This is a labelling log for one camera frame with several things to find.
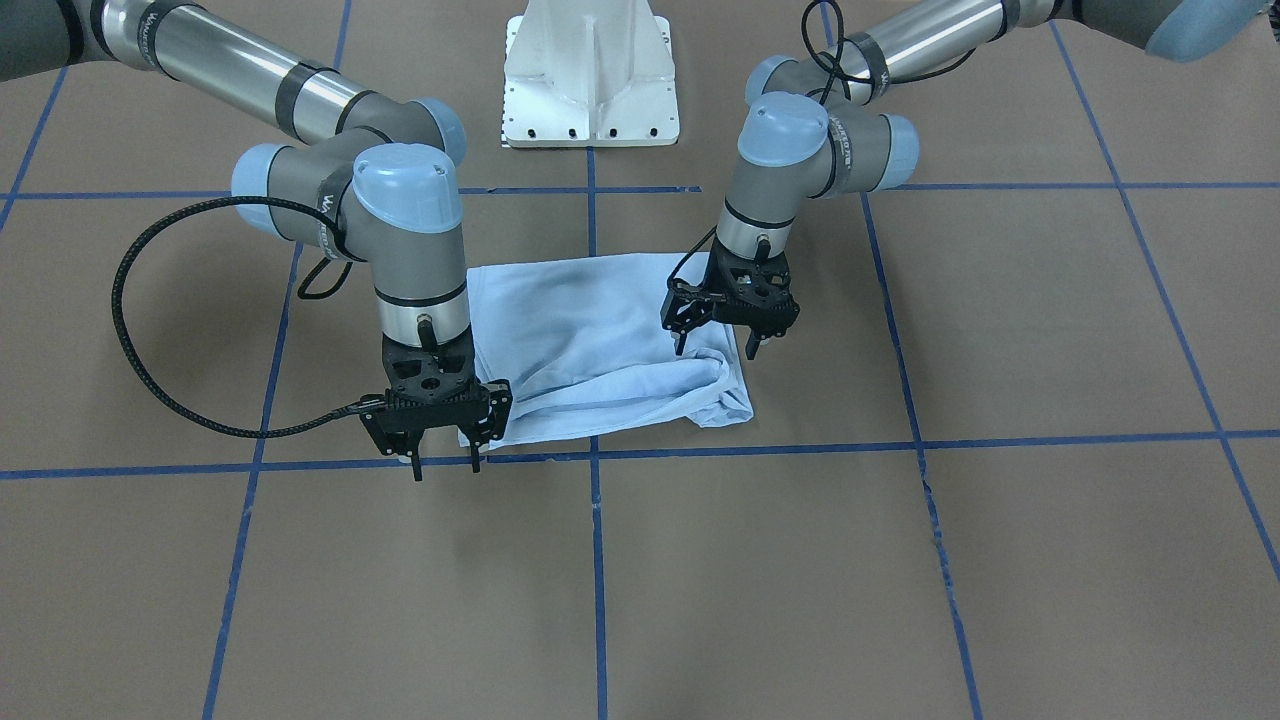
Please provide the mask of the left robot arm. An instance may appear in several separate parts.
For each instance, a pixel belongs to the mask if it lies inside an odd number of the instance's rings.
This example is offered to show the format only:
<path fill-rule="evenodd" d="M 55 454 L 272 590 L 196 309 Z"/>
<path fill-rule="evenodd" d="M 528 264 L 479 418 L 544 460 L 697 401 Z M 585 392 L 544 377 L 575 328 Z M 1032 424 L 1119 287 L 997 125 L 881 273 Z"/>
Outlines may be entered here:
<path fill-rule="evenodd" d="M 672 273 L 662 324 L 682 354 L 717 322 L 750 331 L 748 355 L 786 334 L 799 305 L 785 249 L 808 199 L 904 184 L 920 140 L 904 117 L 869 105 L 891 88 L 957 69 L 979 46 L 1019 28 L 1074 20 L 1151 56 L 1194 61 L 1260 13 L 1258 1 L 919 1 L 863 32 L 840 32 L 796 60 L 772 56 L 750 74 L 739 160 L 699 283 Z"/>

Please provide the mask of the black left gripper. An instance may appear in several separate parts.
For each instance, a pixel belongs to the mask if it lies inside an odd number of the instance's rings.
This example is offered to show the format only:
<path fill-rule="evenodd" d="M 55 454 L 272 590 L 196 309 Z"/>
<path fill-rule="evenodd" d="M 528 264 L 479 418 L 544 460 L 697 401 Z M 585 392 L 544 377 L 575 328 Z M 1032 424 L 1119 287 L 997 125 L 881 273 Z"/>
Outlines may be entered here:
<path fill-rule="evenodd" d="M 800 306 L 790 292 L 790 266 L 782 252 L 758 263 L 728 250 L 710 252 L 703 287 L 669 284 L 662 306 L 662 325 L 675 338 L 681 356 L 689 336 L 710 319 L 750 328 L 745 357 L 751 361 L 765 336 L 782 336 L 796 322 Z M 709 293 L 722 299 L 713 302 Z"/>

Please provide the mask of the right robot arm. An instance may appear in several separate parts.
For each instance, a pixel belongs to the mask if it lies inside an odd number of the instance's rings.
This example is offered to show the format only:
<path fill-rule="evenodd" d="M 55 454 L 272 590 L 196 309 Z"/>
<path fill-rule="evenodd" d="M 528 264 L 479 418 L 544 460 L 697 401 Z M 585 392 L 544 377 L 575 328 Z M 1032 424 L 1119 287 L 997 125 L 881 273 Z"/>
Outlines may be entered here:
<path fill-rule="evenodd" d="M 86 61 L 151 70 L 228 102 L 289 136 L 247 150 L 224 199 L 152 223 L 125 251 L 111 286 L 111 322 L 147 391 L 187 420 L 224 436 L 271 439 L 357 416 L 384 455 L 408 459 L 422 479 L 420 445 L 456 428 L 468 461 L 502 439 L 513 406 L 507 380 L 481 380 L 468 310 L 463 208 L 456 177 L 467 137 L 433 97 L 398 102 L 260 37 L 196 1 L 5 1 L 3 78 Z M 321 266 L 369 265 L 388 387 L 279 429 L 230 427 L 175 401 L 145 368 L 125 324 L 125 282 L 164 229 L 219 208 L 248 225 L 314 246 Z"/>

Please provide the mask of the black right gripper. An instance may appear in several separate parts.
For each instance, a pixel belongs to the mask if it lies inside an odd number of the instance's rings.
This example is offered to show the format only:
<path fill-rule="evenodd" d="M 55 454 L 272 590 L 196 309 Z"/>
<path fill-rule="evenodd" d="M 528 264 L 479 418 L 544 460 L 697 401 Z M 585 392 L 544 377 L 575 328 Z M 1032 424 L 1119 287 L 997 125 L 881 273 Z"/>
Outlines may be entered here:
<path fill-rule="evenodd" d="M 466 439 L 471 471 L 480 473 L 481 454 L 506 434 L 513 397 L 507 380 L 477 379 L 474 333 L 465 331 L 434 351 L 384 337 L 381 363 L 389 388 L 358 401 L 360 420 L 375 446 L 406 457 L 413 480 L 422 482 L 422 434 L 456 427 Z"/>

